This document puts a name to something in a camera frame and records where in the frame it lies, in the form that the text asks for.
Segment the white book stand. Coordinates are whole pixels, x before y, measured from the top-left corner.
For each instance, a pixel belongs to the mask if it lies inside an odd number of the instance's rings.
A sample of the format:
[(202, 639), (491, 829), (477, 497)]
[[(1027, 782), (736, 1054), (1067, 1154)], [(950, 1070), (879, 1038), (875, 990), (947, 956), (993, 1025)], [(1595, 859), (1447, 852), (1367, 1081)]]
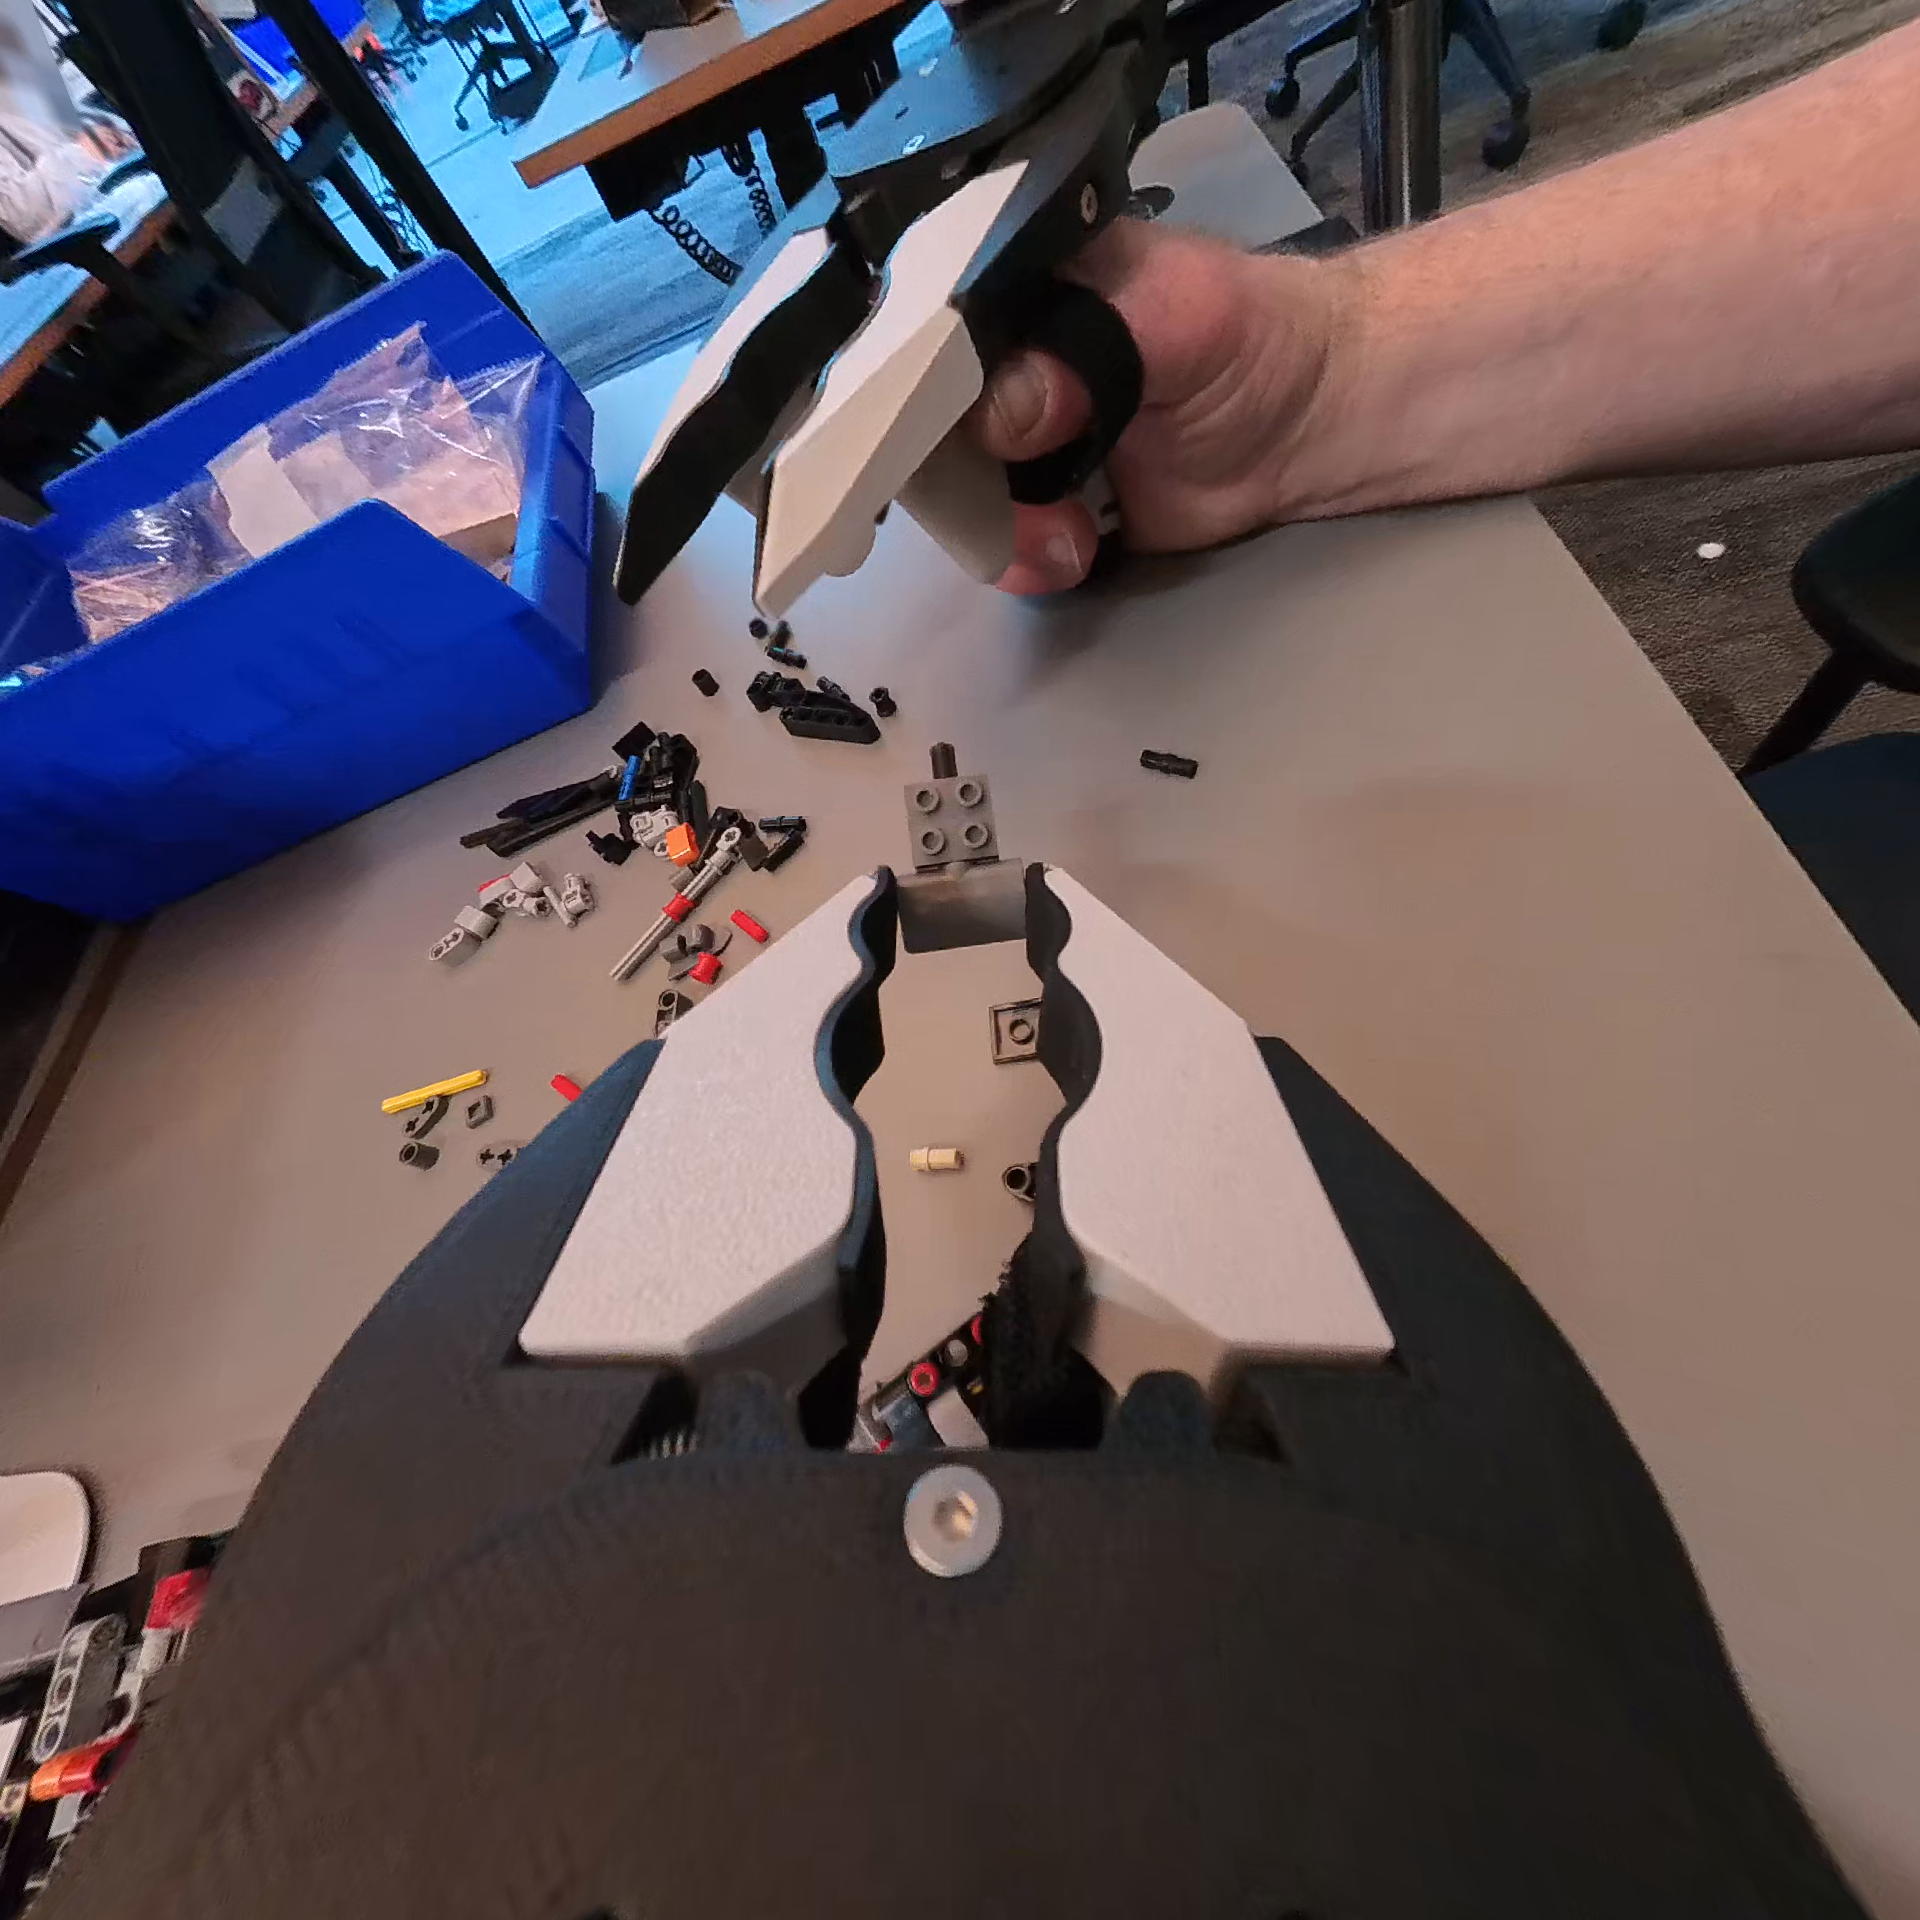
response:
[(2, 1497), (2, 1608), (81, 1582), (93, 1541), (93, 1507), (72, 1474), (6, 1474)]

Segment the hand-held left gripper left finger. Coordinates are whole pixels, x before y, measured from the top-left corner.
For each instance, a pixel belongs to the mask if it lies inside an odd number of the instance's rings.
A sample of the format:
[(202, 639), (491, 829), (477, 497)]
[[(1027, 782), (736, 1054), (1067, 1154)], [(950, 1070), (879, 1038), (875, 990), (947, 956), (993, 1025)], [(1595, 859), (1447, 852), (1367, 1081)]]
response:
[(518, 1334), (536, 1361), (850, 1404), (883, 1309), (874, 1138), (897, 875), (859, 875), (659, 1043)]

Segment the cluster of black lego beams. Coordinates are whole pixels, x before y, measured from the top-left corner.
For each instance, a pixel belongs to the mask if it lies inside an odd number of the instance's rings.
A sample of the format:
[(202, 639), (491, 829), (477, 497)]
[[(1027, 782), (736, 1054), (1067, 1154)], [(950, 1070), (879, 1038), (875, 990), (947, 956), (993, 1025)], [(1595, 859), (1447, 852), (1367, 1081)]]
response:
[(783, 732), (793, 739), (854, 747), (881, 741), (883, 722), (899, 714), (890, 688), (875, 686), (856, 697), (831, 675), (809, 675), (811, 661), (795, 645), (788, 620), (754, 614), (747, 632), (763, 654), (763, 666), (743, 689), (754, 713), (779, 718)]

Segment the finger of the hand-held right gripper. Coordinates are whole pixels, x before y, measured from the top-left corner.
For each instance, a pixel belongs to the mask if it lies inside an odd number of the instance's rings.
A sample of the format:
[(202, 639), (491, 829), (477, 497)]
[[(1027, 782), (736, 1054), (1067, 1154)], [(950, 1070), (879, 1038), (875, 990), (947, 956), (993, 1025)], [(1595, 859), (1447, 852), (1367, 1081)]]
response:
[(754, 255), (640, 463), (615, 564), (620, 600), (658, 584), (865, 322), (867, 261), (829, 225), (786, 225)]
[(1013, 161), (968, 180), (893, 248), (872, 318), (831, 357), (772, 459), (754, 541), (765, 616), (790, 613), (824, 575), (856, 572), (895, 502), (975, 581), (995, 584), (1013, 564), (1006, 475), (968, 439), (952, 441), (984, 386), (952, 298), (1025, 170)]

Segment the cluster of light grey connectors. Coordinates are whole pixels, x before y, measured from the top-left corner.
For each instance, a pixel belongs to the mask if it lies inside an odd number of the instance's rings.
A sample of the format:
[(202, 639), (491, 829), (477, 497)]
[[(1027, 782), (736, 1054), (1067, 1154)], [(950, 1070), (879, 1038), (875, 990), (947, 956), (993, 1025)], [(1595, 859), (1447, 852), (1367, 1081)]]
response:
[(574, 927), (595, 907), (597, 897), (586, 875), (565, 872), (552, 879), (534, 863), (522, 863), (459, 907), (447, 931), (429, 947), (427, 961), (452, 968), (470, 961), (513, 920)]

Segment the black office chair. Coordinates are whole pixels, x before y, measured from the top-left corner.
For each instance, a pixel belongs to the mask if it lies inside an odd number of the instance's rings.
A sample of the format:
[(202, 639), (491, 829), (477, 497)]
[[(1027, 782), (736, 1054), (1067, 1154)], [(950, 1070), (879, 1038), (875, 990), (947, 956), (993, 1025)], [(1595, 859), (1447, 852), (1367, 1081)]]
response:
[(1919, 693), (1919, 479), (1824, 529), (1790, 586), (1827, 657), (1747, 757), (1743, 779), (1804, 754), (1868, 688)]

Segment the cluster of dark grey connectors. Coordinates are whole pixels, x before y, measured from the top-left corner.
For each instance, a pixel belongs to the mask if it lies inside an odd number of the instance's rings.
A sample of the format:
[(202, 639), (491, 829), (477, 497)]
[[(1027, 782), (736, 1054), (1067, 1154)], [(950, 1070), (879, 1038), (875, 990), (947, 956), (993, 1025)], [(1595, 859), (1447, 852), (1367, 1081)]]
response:
[[(733, 936), (720, 936), (708, 923), (683, 927), (668, 940), (663, 947), (668, 977), (656, 997), (654, 1041), (665, 1041), (697, 1007), (700, 991), (718, 984), (729, 945)], [(493, 1115), (490, 1073), (484, 1090), (466, 1091), (454, 1100), (434, 1100), (413, 1115), (388, 1116), (399, 1120), (399, 1166), (411, 1166), (416, 1172), (440, 1166), (445, 1156), (445, 1147), (438, 1138), (441, 1127), (454, 1122), (459, 1131), (483, 1132), (493, 1123)]]

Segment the small black lego assembly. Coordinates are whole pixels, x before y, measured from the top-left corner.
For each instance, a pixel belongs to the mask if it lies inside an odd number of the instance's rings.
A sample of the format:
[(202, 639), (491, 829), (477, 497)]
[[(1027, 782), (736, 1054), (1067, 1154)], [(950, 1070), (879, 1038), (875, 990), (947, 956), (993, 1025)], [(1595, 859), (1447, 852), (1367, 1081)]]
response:
[(961, 1322), (908, 1368), (886, 1381), (856, 1411), (849, 1452), (911, 1454), (990, 1445), (981, 1424), (988, 1390), (984, 1306)]

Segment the long grey lego axle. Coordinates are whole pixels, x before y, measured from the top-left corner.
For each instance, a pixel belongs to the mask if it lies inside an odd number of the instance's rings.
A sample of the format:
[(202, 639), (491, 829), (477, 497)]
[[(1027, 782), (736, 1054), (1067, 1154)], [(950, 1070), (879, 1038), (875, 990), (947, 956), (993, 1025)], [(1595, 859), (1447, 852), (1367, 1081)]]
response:
[(720, 831), (708, 859), (677, 882), (677, 891), (665, 902), (654, 925), (618, 957), (611, 968), (611, 981), (629, 981), (663, 947), (668, 936), (677, 929), (695, 906), (702, 904), (740, 865), (749, 829), (734, 823)]

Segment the black pole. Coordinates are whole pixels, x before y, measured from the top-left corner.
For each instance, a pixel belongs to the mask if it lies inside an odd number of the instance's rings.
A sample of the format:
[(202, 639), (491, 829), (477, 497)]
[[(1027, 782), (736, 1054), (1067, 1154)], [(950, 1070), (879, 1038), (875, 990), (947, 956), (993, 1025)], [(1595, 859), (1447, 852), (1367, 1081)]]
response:
[(311, 2), (259, 2), (257, 7), (290, 41), (307, 79), (322, 91), (329, 107), (347, 122), (370, 163), (399, 188), (399, 200), (420, 223), (422, 234), (434, 241), (436, 250), (459, 257), (516, 322), (533, 329), (533, 322), (475, 241), (468, 227), (447, 204), (445, 195), (422, 168), (406, 134), (399, 130), (395, 120), (370, 88), (361, 63), (347, 52), (316, 5)]

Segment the person's right forearm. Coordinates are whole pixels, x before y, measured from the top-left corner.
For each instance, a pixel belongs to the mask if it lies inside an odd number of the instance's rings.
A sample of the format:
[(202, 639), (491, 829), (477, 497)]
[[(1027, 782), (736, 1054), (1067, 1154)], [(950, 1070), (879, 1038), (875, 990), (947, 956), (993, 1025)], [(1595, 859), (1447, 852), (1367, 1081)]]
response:
[(1290, 518), (1915, 452), (1919, 27), (1331, 263)]

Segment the clear plastic bags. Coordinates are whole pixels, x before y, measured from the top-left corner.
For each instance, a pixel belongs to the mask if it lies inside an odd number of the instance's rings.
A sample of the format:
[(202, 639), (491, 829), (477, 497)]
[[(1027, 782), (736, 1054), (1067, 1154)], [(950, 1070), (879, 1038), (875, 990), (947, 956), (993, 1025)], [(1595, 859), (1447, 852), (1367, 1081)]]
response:
[(68, 563), (84, 639), (111, 639), (370, 502), (508, 581), (543, 366), (520, 357), (454, 379), (420, 327), (381, 341), (88, 536)]

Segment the person's dark trousers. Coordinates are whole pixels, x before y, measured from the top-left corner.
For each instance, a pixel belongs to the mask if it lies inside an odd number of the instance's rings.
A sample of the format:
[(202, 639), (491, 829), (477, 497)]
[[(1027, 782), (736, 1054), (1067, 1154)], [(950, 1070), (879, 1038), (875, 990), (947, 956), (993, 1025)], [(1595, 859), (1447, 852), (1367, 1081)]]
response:
[(1743, 788), (1788, 852), (1919, 1016), (1919, 736), (1795, 754)]

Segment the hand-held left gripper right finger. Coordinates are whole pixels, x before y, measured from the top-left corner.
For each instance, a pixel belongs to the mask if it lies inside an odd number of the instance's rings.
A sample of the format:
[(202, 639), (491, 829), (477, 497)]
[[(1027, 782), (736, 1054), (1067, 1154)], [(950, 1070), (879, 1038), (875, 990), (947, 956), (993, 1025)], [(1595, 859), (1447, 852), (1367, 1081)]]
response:
[(1247, 1020), (1059, 866), (1024, 875), (1059, 1091), (1033, 1224), (988, 1309), (995, 1441), (1093, 1441), (1181, 1375), (1376, 1368), (1393, 1334)]

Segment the grey lego block assembly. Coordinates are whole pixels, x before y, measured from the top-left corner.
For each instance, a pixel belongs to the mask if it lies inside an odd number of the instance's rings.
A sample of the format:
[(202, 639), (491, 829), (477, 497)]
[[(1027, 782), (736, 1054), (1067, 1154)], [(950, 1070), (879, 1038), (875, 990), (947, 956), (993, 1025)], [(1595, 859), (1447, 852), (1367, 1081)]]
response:
[(983, 775), (904, 788), (911, 872), (897, 877), (899, 931), (915, 954), (1024, 943), (1025, 868), (1002, 848)]

